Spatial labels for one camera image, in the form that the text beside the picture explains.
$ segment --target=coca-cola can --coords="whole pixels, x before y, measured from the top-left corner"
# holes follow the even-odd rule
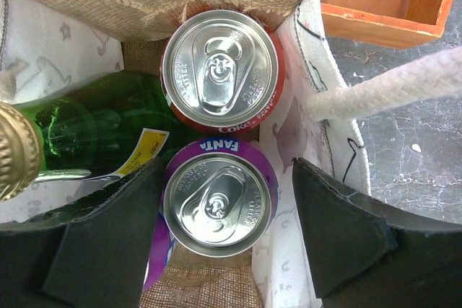
[[[274,109],[284,84],[276,34],[233,10],[193,16],[170,38],[161,63],[173,112],[206,133],[239,133]]]
[[[257,148],[233,138],[186,146],[165,178],[165,221],[183,246],[200,255],[223,258],[249,249],[276,213],[271,164]]]

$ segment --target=rope handle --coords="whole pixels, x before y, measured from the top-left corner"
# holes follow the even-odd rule
[[[412,102],[462,96],[462,47],[442,50],[391,69],[353,87],[309,96],[307,116],[324,119],[361,118]]]

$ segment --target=yellow label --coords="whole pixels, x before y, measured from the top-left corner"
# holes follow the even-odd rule
[[[167,141],[168,132],[143,129],[138,144],[125,164],[115,173],[126,176],[154,158]]]

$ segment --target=gold bottle cap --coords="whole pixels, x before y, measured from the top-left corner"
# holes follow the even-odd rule
[[[0,102],[0,201],[19,195],[40,171],[41,145],[29,120]]]

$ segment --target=gray marble tabletop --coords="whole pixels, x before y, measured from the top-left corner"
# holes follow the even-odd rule
[[[439,40],[394,50],[329,38],[347,84],[371,79],[430,53],[462,45],[462,0]],[[359,119],[372,195],[423,216],[462,224],[462,100],[439,99]]]

